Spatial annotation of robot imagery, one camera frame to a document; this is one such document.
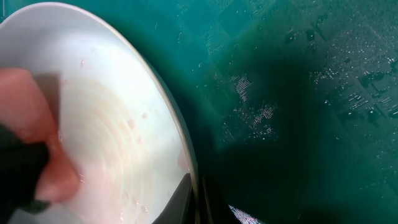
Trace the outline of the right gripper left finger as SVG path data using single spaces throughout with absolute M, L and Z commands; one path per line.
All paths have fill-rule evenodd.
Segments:
M 195 202 L 190 174 L 185 174 L 153 224 L 195 224 Z

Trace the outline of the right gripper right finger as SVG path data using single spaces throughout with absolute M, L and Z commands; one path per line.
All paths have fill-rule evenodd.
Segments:
M 201 177 L 201 222 L 206 224 L 241 224 L 224 200 L 216 182 Z

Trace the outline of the light blue plate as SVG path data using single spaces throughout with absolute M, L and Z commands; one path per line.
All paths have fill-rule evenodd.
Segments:
M 179 108 L 152 65 L 112 26 L 76 6 L 41 2 L 1 23 L 1 65 L 29 70 L 80 175 L 69 201 L 13 223 L 153 223 L 197 167 Z

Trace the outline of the pink and black sponge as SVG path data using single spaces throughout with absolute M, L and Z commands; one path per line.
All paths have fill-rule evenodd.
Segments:
M 40 213 L 70 200 L 80 178 L 58 126 L 29 71 L 1 69 L 1 217 Z

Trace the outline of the teal plastic serving tray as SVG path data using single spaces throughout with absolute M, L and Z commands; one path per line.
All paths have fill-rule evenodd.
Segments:
M 397 222 L 397 2 L 75 1 L 153 64 L 232 220 Z

